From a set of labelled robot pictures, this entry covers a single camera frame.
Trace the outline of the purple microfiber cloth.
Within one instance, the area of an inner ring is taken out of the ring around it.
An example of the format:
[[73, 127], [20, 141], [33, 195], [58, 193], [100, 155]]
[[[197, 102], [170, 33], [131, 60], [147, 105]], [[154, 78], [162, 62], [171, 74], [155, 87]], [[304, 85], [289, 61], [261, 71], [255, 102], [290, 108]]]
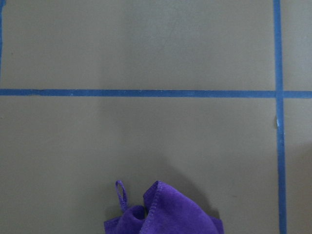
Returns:
[[122, 215], [104, 222], [107, 234], [222, 234], [220, 219], [206, 214], [172, 186], [156, 181], [143, 205], [130, 206], [122, 181], [115, 183]]

